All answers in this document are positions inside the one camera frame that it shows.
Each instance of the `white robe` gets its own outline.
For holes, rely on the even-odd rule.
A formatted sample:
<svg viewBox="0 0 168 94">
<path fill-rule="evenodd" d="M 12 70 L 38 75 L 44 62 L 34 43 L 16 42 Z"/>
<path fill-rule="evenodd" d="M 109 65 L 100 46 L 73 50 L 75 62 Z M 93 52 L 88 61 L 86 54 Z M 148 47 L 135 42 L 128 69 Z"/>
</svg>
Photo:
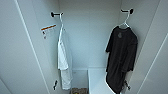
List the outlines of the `white robe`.
<svg viewBox="0 0 168 94">
<path fill-rule="evenodd" d="M 58 41 L 58 69 L 61 70 L 62 89 L 70 89 L 72 80 L 72 56 L 68 36 L 66 31 L 63 29 L 63 24 L 61 26 Z"/>
</svg>

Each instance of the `wall hook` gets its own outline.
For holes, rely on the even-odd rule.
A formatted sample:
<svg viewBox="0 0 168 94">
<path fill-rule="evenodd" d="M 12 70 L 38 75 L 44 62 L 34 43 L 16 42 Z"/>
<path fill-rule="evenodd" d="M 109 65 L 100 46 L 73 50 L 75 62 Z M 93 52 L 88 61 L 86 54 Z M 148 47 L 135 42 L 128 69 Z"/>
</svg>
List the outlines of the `wall hook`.
<svg viewBox="0 0 168 94">
<path fill-rule="evenodd" d="M 51 12 L 51 17 L 54 17 L 54 15 L 60 15 L 60 14 L 54 14 L 53 12 Z"/>
<path fill-rule="evenodd" d="M 121 11 L 122 11 L 122 12 L 130 12 L 130 14 L 132 14 L 132 13 L 134 12 L 134 9 L 131 9 L 131 10 L 122 10 L 122 9 L 121 9 Z"/>
</svg>

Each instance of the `black robe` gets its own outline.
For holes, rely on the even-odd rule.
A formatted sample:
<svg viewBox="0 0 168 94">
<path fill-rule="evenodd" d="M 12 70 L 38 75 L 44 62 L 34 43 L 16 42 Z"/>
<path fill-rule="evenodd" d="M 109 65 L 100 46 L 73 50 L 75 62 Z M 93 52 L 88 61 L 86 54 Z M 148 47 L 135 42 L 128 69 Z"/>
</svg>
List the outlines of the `black robe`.
<svg viewBox="0 0 168 94">
<path fill-rule="evenodd" d="M 120 94 L 125 75 L 133 71 L 138 40 L 130 27 L 115 27 L 111 33 L 106 52 L 109 52 L 106 82 L 117 94 Z"/>
</svg>

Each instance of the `white bench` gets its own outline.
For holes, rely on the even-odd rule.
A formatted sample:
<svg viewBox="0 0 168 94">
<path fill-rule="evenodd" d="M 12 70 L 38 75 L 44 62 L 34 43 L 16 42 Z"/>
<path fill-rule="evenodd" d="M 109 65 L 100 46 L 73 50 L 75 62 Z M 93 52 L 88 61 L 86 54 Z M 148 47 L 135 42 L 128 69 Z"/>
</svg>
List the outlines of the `white bench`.
<svg viewBox="0 0 168 94">
<path fill-rule="evenodd" d="M 106 84 L 106 68 L 89 68 L 89 94 L 115 94 Z"/>
</svg>

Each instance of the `garment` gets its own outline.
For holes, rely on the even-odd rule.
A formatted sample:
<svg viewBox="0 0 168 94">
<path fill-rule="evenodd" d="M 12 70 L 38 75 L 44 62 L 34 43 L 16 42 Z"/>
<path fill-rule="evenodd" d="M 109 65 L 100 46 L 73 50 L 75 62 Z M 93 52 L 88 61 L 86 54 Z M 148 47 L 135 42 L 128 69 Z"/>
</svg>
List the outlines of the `garment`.
<svg viewBox="0 0 168 94">
<path fill-rule="evenodd" d="M 133 71 L 138 40 L 130 27 L 115 27 L 111 33 L 106 52 L 109 52 L 106 82 L 117 94 L 122 90 L 125 75 Z"/>
<path fill-rule="evenodd" d="M 64 90 L 71 88 L 71 80 L 73 78 L 72 56 L 68 40 L 67 32 L 62 24 L 58 41 L 58 69 L 61 70 L 62 89 Z"/>
</svg>

